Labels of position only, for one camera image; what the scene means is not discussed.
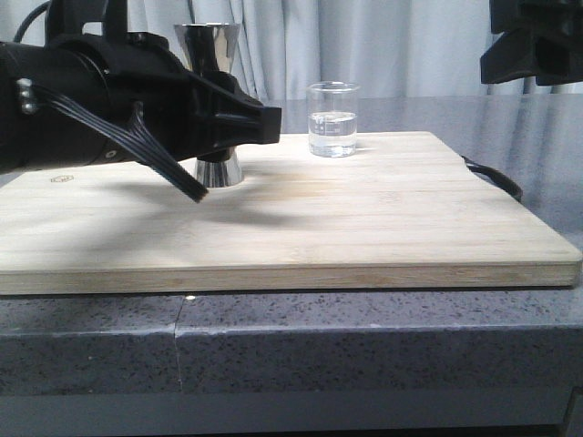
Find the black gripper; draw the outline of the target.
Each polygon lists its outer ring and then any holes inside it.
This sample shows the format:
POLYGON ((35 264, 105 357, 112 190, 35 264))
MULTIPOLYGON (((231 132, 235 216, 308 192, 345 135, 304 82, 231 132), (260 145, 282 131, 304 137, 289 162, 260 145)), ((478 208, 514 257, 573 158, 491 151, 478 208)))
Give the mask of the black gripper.
POLYGON ((491 1, 491 32, 498 36, 480 58, 481 82, 533 77, 539 86, 582 80, 580 1, 491 1))
POLYGON ((280 108, 247 96, 229 74, 192 73, 163 36, 128 32, 124 41, 114 42, 63 35, 49 47, 79 57, 97 81, 83 85, 75 79, 67 97, 120 127, 127 126, 134 104, 141 102, 148 131, 177 161, 280 139, 280 108))

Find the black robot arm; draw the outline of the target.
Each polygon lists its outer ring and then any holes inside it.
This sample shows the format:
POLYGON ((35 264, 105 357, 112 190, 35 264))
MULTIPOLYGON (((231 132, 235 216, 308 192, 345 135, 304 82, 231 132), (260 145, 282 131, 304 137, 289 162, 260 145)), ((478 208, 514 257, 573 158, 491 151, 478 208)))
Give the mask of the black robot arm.
POLYGON ((136 103, 182 161, 279 140, 281 110, 247 96, 226 73, 201 76, 163 36, 128 30, 123 1, 52 1, 42 46, 1 45, 3 173, 132 161, 110 138, 136 103))

